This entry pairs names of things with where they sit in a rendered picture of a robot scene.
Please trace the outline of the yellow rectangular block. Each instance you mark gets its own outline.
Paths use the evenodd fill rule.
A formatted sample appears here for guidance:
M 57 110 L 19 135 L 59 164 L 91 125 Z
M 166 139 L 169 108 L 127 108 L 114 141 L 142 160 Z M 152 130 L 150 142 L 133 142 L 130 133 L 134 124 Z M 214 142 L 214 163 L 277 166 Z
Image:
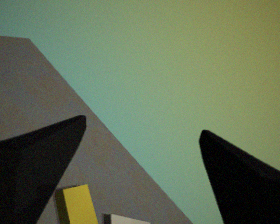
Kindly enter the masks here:
M 55 194 L 60 224 L 98 224 L 88 184 Z

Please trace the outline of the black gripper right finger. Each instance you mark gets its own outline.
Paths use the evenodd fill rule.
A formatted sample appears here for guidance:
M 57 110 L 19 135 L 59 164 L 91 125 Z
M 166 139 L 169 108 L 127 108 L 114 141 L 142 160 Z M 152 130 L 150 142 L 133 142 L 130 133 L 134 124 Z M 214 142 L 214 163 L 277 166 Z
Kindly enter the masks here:
M 199 139 L 223 224 L 280 224 L 280 171 L 203 130 Z

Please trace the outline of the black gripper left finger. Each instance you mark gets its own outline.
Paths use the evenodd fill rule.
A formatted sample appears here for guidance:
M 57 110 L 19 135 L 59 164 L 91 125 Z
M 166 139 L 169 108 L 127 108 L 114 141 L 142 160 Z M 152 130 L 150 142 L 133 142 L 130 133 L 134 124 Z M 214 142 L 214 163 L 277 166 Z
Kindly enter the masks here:
M 37 224 L 85 130 L 78 115 L 0 141 L 0 224 Z

